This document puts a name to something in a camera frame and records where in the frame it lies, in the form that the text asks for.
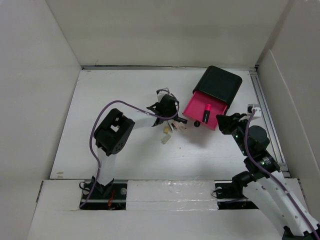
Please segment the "white black clip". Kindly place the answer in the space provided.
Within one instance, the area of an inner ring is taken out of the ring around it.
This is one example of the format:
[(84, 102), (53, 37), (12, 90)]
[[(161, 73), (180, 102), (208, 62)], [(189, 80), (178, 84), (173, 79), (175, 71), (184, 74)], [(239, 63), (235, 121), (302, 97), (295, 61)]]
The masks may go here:
[(177, 129), (177, 127), (175, 126), (173, 121), (168, 120), (167, 122), (168, 122), (168, 126), (169, 126), (171, 132), (173, 132), (173, 131), (175, 131)]

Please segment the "green cap black marker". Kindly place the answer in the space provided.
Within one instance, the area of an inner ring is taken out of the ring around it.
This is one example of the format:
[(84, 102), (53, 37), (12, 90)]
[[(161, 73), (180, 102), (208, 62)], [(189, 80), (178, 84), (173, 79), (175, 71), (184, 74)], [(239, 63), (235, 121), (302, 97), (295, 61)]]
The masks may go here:
[(174, 120), (179, 122), (179, 123), (183, 123), (183, 124), (187, 124), (188, 123), (187, 119), (184, 119), (184, 118), (181, 118), (181, 117), (176, 117)]

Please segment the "pink cap black marker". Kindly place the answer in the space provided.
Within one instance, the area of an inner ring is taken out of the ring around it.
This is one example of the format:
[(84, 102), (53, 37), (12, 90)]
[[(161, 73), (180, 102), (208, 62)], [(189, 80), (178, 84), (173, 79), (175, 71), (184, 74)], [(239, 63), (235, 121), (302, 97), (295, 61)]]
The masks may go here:
[(207, 124), (209, 122), (210, 113), (212, 106), (210, 104), (206, 104), (203, 112), (202, 122)]

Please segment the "pink drawer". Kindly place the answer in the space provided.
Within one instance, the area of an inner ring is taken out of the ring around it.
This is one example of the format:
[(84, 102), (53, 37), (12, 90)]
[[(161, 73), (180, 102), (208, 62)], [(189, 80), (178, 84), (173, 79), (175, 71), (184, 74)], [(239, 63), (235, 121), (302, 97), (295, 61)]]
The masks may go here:
[[(202, 122), (206, 104), (211, 105), (211, 112), (207, 124)], [(218, 98), (201, 91), (195, 91), (182, 114), (184, 117), (194, 122), (200, 122), (200, 125), (214, 131), (218, 126), (216, 116), (224, 115), (227, 106), (225, 102)]]

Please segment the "grey eraser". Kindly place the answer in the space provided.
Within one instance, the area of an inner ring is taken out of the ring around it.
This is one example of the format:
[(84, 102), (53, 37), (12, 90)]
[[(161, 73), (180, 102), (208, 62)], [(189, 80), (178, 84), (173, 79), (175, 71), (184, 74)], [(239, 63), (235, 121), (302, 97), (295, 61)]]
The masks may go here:
[(162, 143), (162, 144), (166, 144), (170, 138), (171, 138), (171, 135), (170, 135), (170, 134), (166, 134), (166, 135), (161, 139), (161, 143)]

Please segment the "black drawer cabinet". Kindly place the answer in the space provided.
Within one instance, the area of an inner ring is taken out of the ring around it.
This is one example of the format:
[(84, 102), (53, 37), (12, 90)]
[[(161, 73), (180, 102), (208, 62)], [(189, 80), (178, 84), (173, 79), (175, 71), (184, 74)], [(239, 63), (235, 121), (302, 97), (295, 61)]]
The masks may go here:
[(192, 93), (205, 93), (230, 107), (242, 82), (240, 76), (211, 65), (205, 70)]

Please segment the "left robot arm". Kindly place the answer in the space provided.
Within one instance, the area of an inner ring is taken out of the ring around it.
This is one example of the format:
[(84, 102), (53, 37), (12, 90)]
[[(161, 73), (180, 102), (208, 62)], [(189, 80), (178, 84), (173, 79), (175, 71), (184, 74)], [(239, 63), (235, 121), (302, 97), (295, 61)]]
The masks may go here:
[[(163, 92), (158, 91), (157, 94), (157, 102), (147, 107), (147, 110), (121, 100), (112, 101), (102, 109), (95, 120), (90, 133), (89, 149), (97, 161), (97, 173), (96, 177), (92, 178), (90, 192), (98, 198), (105, 199), (111, 194), (116, 155), (124, 148), (132, 131), (179, 119), (180, 102), (177, 98), (166, 89)], [(103, 113), (113, 104), (123, 104), (134, 111), (124, 114), (113, 108), (100, 121)]]

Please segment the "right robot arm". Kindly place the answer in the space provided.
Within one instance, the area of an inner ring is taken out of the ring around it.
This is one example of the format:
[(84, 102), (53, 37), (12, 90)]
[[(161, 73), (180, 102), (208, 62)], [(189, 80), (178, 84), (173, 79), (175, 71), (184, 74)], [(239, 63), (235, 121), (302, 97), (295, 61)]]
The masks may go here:
[(231, 135), (245, 156), (247, 170), (235, 175), (230, 183), (217, 184), (212, 195), (229, 199), (231, 205), (248, 199), (271, 221), (283, 240), (318, 240), (320, 223), (301, 204), (267, 151), (270, 140), (266, 130), (250, 125), (254, 114), (216, 118), (221, 133)]

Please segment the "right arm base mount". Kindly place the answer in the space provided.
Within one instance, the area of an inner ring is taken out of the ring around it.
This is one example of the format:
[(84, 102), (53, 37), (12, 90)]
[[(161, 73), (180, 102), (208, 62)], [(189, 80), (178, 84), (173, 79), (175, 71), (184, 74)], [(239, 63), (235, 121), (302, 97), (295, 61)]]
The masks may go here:
[(217, 199), (219, 210), (257, 210), (258, 207), (243, 195), (243, 190), (249, 186), (249, 183), (255, 183), (265, 176), (262, 172), (252, 174), (249, 171), (243, 171), (235, 175), (231, 181), (215, 181), (215, 189), (211, 196)]

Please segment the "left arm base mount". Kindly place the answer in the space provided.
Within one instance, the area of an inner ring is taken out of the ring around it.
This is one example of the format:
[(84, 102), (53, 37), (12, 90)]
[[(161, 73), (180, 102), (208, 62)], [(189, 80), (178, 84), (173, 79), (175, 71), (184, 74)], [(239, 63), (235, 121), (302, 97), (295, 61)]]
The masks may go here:
[(121, 211), (126, 209), (127, 181), (113, 179), (107, 185), (97, 182), (93, 192), (89, 195), (95, 180), (93, 176), (90, 182), (82, 181), (79, 183), (79, 188), (82, 190), (82, 197), (79, 203), (81, 210)]

